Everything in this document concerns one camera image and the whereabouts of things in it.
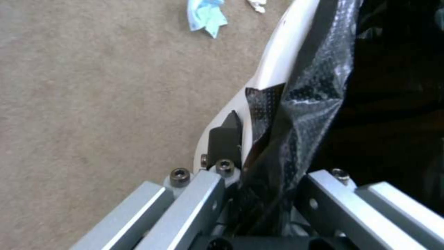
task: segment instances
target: crumpled paper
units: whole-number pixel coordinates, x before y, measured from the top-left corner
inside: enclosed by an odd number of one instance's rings
[[[222,4],[224,0],[188,0],[190,30],[205,28],[211,37],[216,38],[219,27],[228,24],[219,7]]]
[[[256,12],[261,14],[265,13],[265,8],[262,5],[265,5],[267,0],[247,0],[247,2],[249,2]]]

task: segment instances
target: black plastic bag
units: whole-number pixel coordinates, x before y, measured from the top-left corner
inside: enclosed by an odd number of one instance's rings
[[[358,185],[388,181],[443,212],[440,2],[368,0],[357,18],[359,3],[321,0],[282,94],[246,91],[254,145],[234,234],[281,235],[310,166],[345,169]]]

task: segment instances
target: blue tissue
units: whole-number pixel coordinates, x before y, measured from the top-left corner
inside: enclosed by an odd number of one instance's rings
[[[228,24],[219,6],[224,0],[189,0],[188,22],[190,30],[196,31],[202,28],[213,37],[218,35],[219,27]]]

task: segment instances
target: white fairing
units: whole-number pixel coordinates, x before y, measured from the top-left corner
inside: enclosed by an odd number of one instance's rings
[[[287,9],[271,35],[254,76],[203,131],[194,153],[195,173],[201,167],[201,155],[207,153],[209,131],[219,127],[232,110],[237,112],[243,123],[242,164],[244,163],[252,146],[251,118],[245,98],[245,88],[266,89],[288,81],[297,54],[310,30],[318,4],[319,0],[295,0]]]

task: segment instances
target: beige carpet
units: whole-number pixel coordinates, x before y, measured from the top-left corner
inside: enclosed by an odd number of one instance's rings
[[[187,0],[0,1],[0,248],[66,249],[144,180],[191,168],[289,0],[226,0],[213,40]]]

